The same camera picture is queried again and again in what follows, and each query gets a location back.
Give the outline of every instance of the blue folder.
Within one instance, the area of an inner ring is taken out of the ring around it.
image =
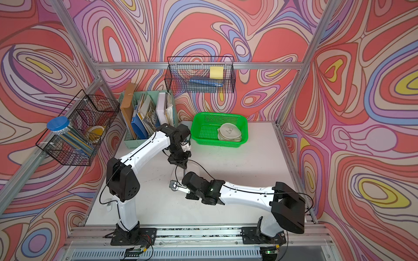
[[[209,86],[219,87],[219,88],[222,88],[224,86],[223,80],[211,79],[208,77],[201,77],[201,76],[193,76],[192,78],[189,79],[189,82],[192,82],[194,84],[203,84],[203,85],[209,85]]]
[[[148,139],[148,132],[142,124],[141,119],[135,113],[138,105],[134,108],[134,115],[132,116],[131,126],[135,134],[138,136],[138,139]]]

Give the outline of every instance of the green plastic basket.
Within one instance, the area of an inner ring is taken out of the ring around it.
[[[218,129],[227,122],[234,124],[241,131],[240,142],[218,140]],[[192,139],[199,144],[238,148],[248,140],[248,121],[244,116],[237,114],[200,112],[194,117],[190,132]]]

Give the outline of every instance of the white table surface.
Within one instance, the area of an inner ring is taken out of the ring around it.
[[[253,187],[275,186],[281,181],[294,189],[285,158],[272,123],[248,123],[248,141],[239,148],[199,145],[191,140],[191,160],[199,162],[214,178],[238,185]],[[116,158],[130,152],[122,142]],[[242,205],[205,205],[197,200],[187,200],[181,191],[172,191],[168,185],[175,166],[162,152],[151,159],[141,170],[136,195],[137,217],[141,225],[199,225],[199,224],[250,224],[257,223],[266,211]],[[182,169],[178,168],[179,179]],[[200,169],[200,176],[211,178]],[[106,188],[102,202],[109,201]],[[95,200],[86,225],[114,225],[117,223],[116,205],[108,211]]]

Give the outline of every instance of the blue lid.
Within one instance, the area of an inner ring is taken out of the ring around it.
[[[50,129],[51,131],[56,132],[67,127],[68,124],[70,124],[70,120],[65,116],[60,116],[60,117],[56,117],[50,120],[46,124],[46,127]]]

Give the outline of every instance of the black mounting bracket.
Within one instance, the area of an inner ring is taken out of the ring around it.
[[[286,237],[284,231],[276,234],[274,238],[267,236],[259,236],[257,234],[257,227],[242,227],[241,228],[242,243],[244,245],[254,244],[275,244],[283,245],[286,243]]]
[[[138,224],[131,230],[125,231],[116,224],[112,236],[111,246],[146,246],[155,242],[156,228],[140,228]]]
[[[305,199],[283,182],[276,182],[273,190],[275,195],[273,201],[270,201],[270,206],[277,223],[286,231],[303,234],[305,232]]]

